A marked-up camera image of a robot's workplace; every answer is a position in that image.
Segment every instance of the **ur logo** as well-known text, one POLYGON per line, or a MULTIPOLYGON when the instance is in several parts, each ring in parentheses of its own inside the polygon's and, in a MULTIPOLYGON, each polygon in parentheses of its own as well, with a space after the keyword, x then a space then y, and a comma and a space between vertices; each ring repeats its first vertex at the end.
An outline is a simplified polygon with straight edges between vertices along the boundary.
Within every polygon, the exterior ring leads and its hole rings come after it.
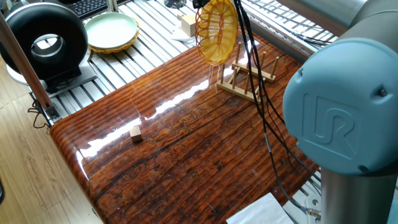
POLYGON ((356 154, 359 109, 309 94, 304 96, 303 108, 304 140, 347 159, 356 154))

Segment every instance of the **pale green plate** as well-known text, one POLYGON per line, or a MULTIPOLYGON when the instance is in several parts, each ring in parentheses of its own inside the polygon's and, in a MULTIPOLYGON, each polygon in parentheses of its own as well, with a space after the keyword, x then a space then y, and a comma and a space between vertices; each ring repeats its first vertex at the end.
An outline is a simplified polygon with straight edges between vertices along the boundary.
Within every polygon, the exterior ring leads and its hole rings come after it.
POLYGON ((113 50, 130 43, 137 33, 137 23, 125 14, 105 13, 86 24, 88 45, 99 50, 113 50))

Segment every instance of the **woven basket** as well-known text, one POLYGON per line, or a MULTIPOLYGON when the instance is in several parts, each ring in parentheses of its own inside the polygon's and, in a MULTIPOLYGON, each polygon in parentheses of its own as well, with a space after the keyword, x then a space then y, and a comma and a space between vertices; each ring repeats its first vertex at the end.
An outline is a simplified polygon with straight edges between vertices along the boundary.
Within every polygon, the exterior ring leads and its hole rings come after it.
POLYGON ((195 38, 200 56, 209 64, 224 63, 238 36, 238 14, 230 0, 211 0, 198 9, 195 38))
POLYGON ((136 41, 136 39, 138 38, 138 35, 139 35, 139 31, 141 29, 139 24, 138 24, 138 22, 136 21, 136 19, 135 18, 132 18, 132 19, 134 19, 134 21, 137 24, 137 33, 134 36, 134 38, 130 41, 130 43, 128 43, 128 44, 126 44, 126 45, 124 45, 124 46, 122 46, 122 47, 120 47, 118 49, 111 49, 111 50, 100 50, 100 49, 96 49, 96 48, 94 48, 92 46, 88 46, 88 48, 91 49, 94 52, 103 53, 103 54, 115 53, 115 52, 119 52, 121 50, 127 49, 128 47, 130 47, 130 45, 132 45, 134 43, 134 41, 136 41))

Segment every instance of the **glossy wood surface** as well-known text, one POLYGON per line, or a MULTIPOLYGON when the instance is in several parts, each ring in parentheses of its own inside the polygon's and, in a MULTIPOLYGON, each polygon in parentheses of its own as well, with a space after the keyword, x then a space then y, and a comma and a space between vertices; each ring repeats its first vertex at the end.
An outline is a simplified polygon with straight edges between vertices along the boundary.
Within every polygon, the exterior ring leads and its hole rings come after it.
MULTIPOLYGON (((267 90, 281 113, 284 88, 300 64, 257 40, 259 52, 267 52, 265 71, 280 57, 267 90)), ((235 55, 226 63, 225 80, 235 55)), ((247 60, 243 46, 240 58, 247 60)), ((190 49, 53 126, 53 140, 105 223, 225 223, 268 192, 286 202, 257 110, 216 87, 220 68, 190 49), (142 142, 129 137, 135 125, 142 142)), ((272 117, 287 144, 315 170, 272 117)), ((306 173, 289 165, 274 136, 270 142, 283 185, 293 195, 306 173)))

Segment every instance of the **black wire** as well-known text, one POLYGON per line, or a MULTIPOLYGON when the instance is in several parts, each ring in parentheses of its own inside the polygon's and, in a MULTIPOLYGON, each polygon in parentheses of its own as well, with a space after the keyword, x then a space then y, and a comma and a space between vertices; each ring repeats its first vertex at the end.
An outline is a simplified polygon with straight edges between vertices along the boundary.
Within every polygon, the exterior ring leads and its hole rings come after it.
MULTIPOLYGON (((264 133, 265 133, 266 137, 267 137, 266 126, 268 126, 270 128, 270 130, 275 134, 276 138, 279 139, 279 137, 277 136, 275 131, 272 129, 272 127, 269 125, 269 123, 266 121, 265 116, 264 116, 265 115, 264 104, 263 104, 263 97, 262 97, 262 93, 261 93, 261 83, 262 83, 261 82, 261 80, 262 80, 261 68, 260 68, 260 63, 259 63, 259 59, 258 59, 256 45, 254 44, 254 40, 252 40, 252 38, 250 37, 251 32, 250 32, 249 28, 246 26, 246 29, 248 30, 249 38, 251 38, 251 50, 253 50, 253 52, 254 52, 254 56, 255 56, 254 59, 257 60, 257 69, 259 70, 259 73, 258 73, 259 74, 258 75, 258 77, 259 77, 259 95, 260 95, 260 102, 261 102, 261 109, 262 110, 260 109, 260 107, 258 105, 257 96, 256 96, 256 92, 254 90, 254 84, 253 84, 253 78, 252 78, 250 52, 249 52, 249 48, 248 48, 248 42, 247 42, 247 39, 246 39, 246 33, 244 31, 244 24, 243 24, 243 19, 242 19, 242 15, 244 17, 244 10, 243 10, 242 5, 239 4, 240 3, 239 0, 234 0, 234 3, 235 3, 235 8, 236 8, 236 10, 238 12, 238 20, 239 20, 239 23, 241 24, 242 37, 243 37, 244 46, 245 46, 245 49, 246 49, 246 54, 248 55, 249 79, 250 79, 250 85, 251 85, 251 88, 252 88, 254 104, 255 104, 255 106, 257 108, 258 113, 260 114, 260 117, 262 118, 262 125, 263 125, 263 128, 264 128, 264 133)), ((274 158, 272 156, 271 151, 270 151, 270 156, 271 156, 272 166, 274 168, 276 179, 278 181, 278 184, 279 184, 280 188, 282 189, 283 193, 285 194, 286 198, 288 200, 290 200, 297 208, 303 210, 303 207, 296 200, 290 198, 289 195, 286 193, 285 189, 282 186, 282 182, 279 179, 278 173, 276 171, 276 166, 275 166, 274 158)))
POLYGON ((258 76, 258 78, 259 78, 259 95, 260 95, 260 101, 261 101, 261 106, 262 106, 261 109, 262 109, 262 110, 260 109, 260 107, 259 107, 259 105, 258 105, 257 96, 256 96, 255 91, 254 91, 254 84, 253 84, 253 79, 252 79, 251 58, 249 58, 250 52, 249 52, 249 49, 248 49, 248 42, 247 42, 247 39, 246 39, 246 33, 245 33, 245 31, 244 31, 244 27, 245 27, 245 26, 246 26, 246 30, 247 30, 247 32, 248 32, 248 36, 249 36, 250 41, 251 41, 251 50, 253 50, 253 52, 254 52, 254 54, 253 54, 254 59, 255 59, 255 61, 257 60, 256 65, 257 65, 257 69, 258 69, 258 74, 261 74, 261 67, 260 67, 259 57, 258 57, 258 53, 257 53, 257 48, 256 48, 256 45, 254 44, 254 37, 253 37, 252 32, 251 32, 251 26, 250 26, 250 21, 249 21, 248 15, 247 15, 246 12, 244 11, 244 9, 243 9, 243 7, 242 7, 242 5, 241 5, 241 1, 240 1, 240 0, 234 0, 234 4, 235 4, 236 10, 237 10, 237 12, 238 12, 238 20, 239 20, 239 23, 240 23, 240 25, 241 25, 241 30, 242 30, 242 35, 243 35, 244 46, 245 46, 245 49, 246 49, 246 53, 247 53, 247 55, 248 55, 249 79, 250 79, 250 84, 251 84, 251 88, 252 88, 252 94, 253 94, 253 97, 254 97, 254 104, 256 105, 256 108, 257 108, 257 110, 258 110, 258 112, 259 112, 259 114, 260 114, 260 117, 261 117, 262 120, 263 120, 264 132, 265 132, 266 126, 268 126, 268 128, 271 130, 271 132, 273 133, 273 135, 274 135, 274 136, 277 138, 277 140, 283 145, 283 147, 286 149, 286 151, 289 152, 289 154, 292 155, 292 157, 293 157, 301 166, 303 166, 310 174, 312 174, 312 175, 314 176, 314 178, 316 178, 317 180, 320 181, 320 178, 317 177, 317 176, 316 176, 316 175, 315 175, 315 174, 314 174, 314 173, 313 173, 313 172, 312 172, 312 171, 311 171, 299 158, 297 158, 297 156, 287 147, 285 141, 284 141, 284 140, 281 140, 281 138, 278 136, 278 134, 272 129, 272 127, 270 126, 270 124, 266 121, 265 115, 264 115, 264 104, 263 104, 263 101, 262 101, 262 91, 261 91, 261 90, 264 91, 264 95, 266 96, 266 100, 267 100, 267 102, 271 105, 271 108, 274 110, 274 112, 276 113, 276 115, 278 116, 278 118, 284 123, 284 120, 283 120, 282 117, 278 114, 278 112, 276 111, 274 105, 271 103, 271 101, 270 101, 270 99, 269 99, 269 97, 268 97, 268 94, 267 94, 266 89, 265 89, 265 83, 264 83, 264 80, 262 79, 261 76, 258 76))
POLYGON ((271 162, 272 162, 272 168, 274 169, 274 173, 276 176, 276 181, 278 181, 278 184, 280 186, 280 189, 282 189, 282 192, 284 193, 284 195, 287 197, 287 199, 292 202, 292 204, 294 206, 296 206, 297 208, 299 208, 301 211, 303 210, 303 206, 301 206, 301 204, 299 204, 296 200, 294 200, 294 198, 289 197, 289 195, 286 193, 285 189, 282 187, 282 182, 279 179, 278 176, 278 172, 276 171, 276 166, 275 166, 275 161, 274 161, 274 156, 272 155, 272 152, 269 152, 269 157, 271 158, 271 162))
POLYGON ((34 101, 33 101, 32 107, 31 107, 31 108, 28 108, 27 112, 28 112, 28 113, 35 113, 35 114, 36 114, 36 117, 35 117, 35 119, 34 119, 34 121, 33 121, 33 127, 34 127, 34 128, 37 128, 37 129, 47 127, 47 132, 46 132, 46 133, 49 134, 49 130, 50 130, 49 124, 44 123, 44 124, 41 125, 41 126, 36 126, 37 118, 39 117, 40 114, 42 114, 42 113, 41 113, 41 110, 40 110, 39 102, 38 102, 37 100, 34 100, 34 101))

